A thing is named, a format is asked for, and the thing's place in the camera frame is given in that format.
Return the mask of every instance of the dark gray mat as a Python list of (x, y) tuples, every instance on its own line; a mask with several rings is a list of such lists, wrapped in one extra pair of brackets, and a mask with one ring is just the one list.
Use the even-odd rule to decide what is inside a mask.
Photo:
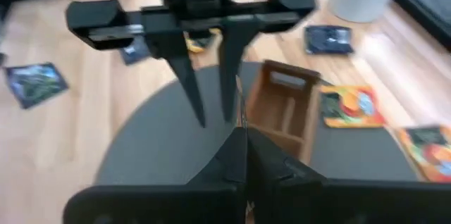
[[(243, 93), (260, 68), (243, 63)], [(197, 72), (206, 111), (201, 128), (178, 82), (145, 101), (118, 133), (97, 174), (99, 185), (180, 185), (193, 178), (230, 134), (219, 96), (218, 68)], [(384, 130), (319, 126), (312, 166), (331, 178), (414, 180), (396, 143)]]

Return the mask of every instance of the small wooden crate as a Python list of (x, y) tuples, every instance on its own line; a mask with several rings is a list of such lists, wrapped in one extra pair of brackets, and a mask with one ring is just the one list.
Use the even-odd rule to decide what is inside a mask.
[(264, 61), (247, 99), (249, 126), (308, 164), (319, 115), (320, 73)]

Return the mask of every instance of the wooden floor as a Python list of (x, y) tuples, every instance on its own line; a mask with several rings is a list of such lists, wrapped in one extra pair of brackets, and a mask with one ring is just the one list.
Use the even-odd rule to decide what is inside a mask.
[[(92, 183), (104, 152), (130, 114), (175, 79), (165, 61), (125, 67), (117, 51), (95, 51), (72, 36), (63, 14), (71, 1), (16, 3), (5, 25), (0, 51), (9, 55), (7, 66), (51, 61), (70, 89), (23, 111), (7, 86), (0, 85), (3, 224), (60, 223), (64, 204)], [(161, 3), (121, 2), (126, 10)], [(355, 24), (332, 16), (327, 0), (318, 3), (321, 10), (293, 31), (260, 36), (245, 59), (311, 68), (333, 84), (370, 84), (392, 127), (451, 123), (451, 56), (401, 8), (392, 4), (377, 22)], [(356, 54), (307, 56), (301, 31), (307, 24), (352, 27)], [(213, 65), (214, 55), (195, 56), (194, 64)]]

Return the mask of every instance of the black mount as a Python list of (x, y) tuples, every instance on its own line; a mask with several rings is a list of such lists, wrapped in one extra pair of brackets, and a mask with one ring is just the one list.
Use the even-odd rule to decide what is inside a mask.
[(118, 0), (72, 2), (66, 19), (69, 30), (94, 49), (119, 49), (134, 36), (144, 36), (155, 58), (164, 58), (182, 84), (196, 117), (205, 126), (204, 107), (184, 33), (201, 37), (211, 28), (223, 35), (219, 47), (222, 109), (233, 116), (235, 76), (246, 46), (260, 33), (289, 30), (316, 7), (315, 0), (267, 0), (235, 3), (232, 0), (163, 0), (164, 6), (125, 12)]

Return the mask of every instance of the wooden box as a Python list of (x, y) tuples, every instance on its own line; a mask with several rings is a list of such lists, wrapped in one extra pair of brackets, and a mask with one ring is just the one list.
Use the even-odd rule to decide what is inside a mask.
[(264, 61), (246, 103), (247, 121), (308, 164), (319, 115), (320, 73)]

